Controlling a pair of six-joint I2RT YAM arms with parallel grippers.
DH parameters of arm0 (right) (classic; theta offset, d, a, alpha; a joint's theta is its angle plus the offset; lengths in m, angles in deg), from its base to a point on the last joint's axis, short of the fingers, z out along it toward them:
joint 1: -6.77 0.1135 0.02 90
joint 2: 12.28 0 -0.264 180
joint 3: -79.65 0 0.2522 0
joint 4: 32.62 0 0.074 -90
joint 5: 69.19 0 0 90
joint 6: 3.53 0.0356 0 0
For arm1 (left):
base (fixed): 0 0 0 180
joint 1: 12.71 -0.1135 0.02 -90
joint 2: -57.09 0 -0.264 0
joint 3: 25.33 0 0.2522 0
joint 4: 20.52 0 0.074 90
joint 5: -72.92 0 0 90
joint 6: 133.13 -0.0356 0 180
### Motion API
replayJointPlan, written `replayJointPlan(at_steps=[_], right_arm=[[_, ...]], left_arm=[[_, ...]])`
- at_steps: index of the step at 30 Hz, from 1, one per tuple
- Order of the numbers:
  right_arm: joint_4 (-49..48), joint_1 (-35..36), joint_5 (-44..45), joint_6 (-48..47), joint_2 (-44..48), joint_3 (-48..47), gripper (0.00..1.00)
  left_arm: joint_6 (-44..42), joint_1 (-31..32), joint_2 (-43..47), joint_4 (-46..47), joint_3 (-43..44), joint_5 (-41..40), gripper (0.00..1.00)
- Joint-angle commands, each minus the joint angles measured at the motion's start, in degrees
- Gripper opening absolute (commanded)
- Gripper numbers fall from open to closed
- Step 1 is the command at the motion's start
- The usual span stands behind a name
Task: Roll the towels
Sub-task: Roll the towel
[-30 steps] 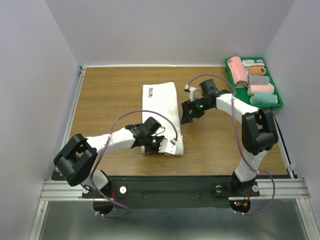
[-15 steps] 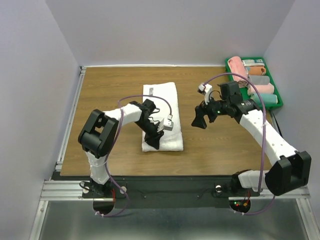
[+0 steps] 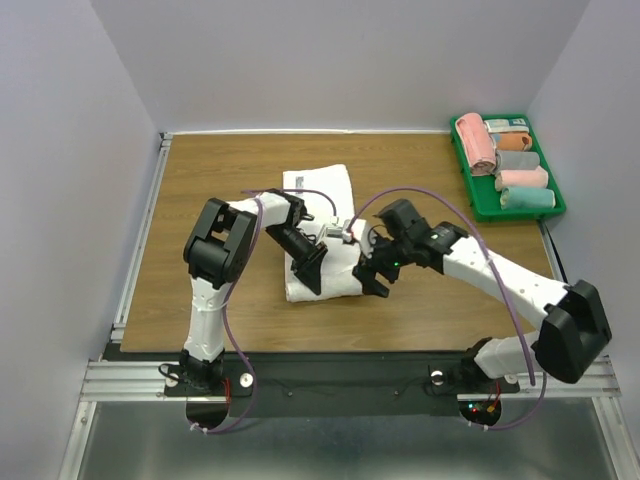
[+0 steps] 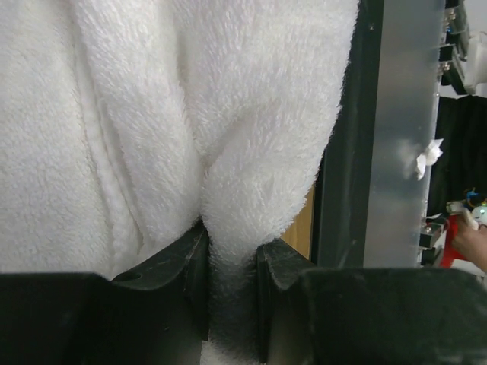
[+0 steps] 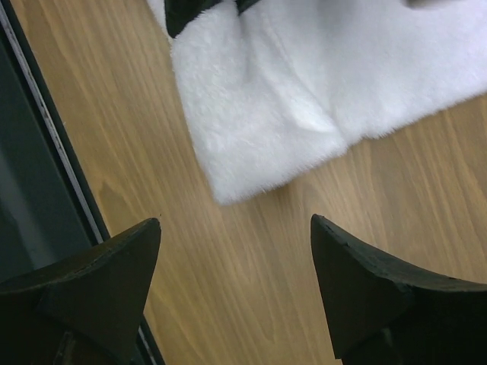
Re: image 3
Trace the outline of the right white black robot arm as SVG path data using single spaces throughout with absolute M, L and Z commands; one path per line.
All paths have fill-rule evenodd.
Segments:
M 460 378 L 466 387 L 482 390 L 495 379 L 538 372 L 575 384 L 611 341 L 591 283 L 538 275 L 489 250 L 478 233 L 450 222 L 430 225 L 407 199 L 392 202 L 377 217 L 385 234 L 358 218 L 343 233 L 360 248 L 353 275 L 364 294 L 387 297 L 401 268 L 415 265 L 461 280 L 507 307 L 515 336 L 484 338 L 465 352 Z

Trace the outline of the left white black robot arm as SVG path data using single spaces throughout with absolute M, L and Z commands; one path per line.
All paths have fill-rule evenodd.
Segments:
M 328 247 L 299 229 L 312 219 L 302 199 L 278 189 L 242 201 L 205 203 L 183 251 L 192 301 L 179 360 L 181 379 L 199 393 L 213 393 L 222 384 L 226 305 L 261 231 L 292 258 L 294 276 L 313 294 L 322 292 Z

